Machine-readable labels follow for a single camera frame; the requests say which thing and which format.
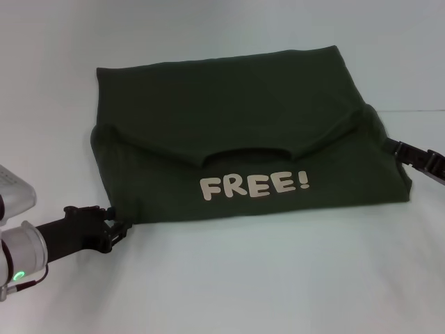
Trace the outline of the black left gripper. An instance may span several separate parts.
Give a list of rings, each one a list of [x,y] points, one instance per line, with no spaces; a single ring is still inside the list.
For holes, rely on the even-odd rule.
[[[50,260],[59,260],[82,250],[109,253],[112,244],[124,239],[133,227],[132,223],[122,221],[115,221],[108,227],[106,222],[115,220],[114,207],[68,206],[64,212],[64,218],[37,227]]]

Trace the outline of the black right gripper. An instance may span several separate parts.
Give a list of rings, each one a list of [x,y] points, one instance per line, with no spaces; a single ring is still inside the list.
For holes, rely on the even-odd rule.
[[[401,141],[386,139],[384,151],[391,154],[402,164],[411,165],[435,181],[445,184],[444,156],[433,150],[421,150]]]

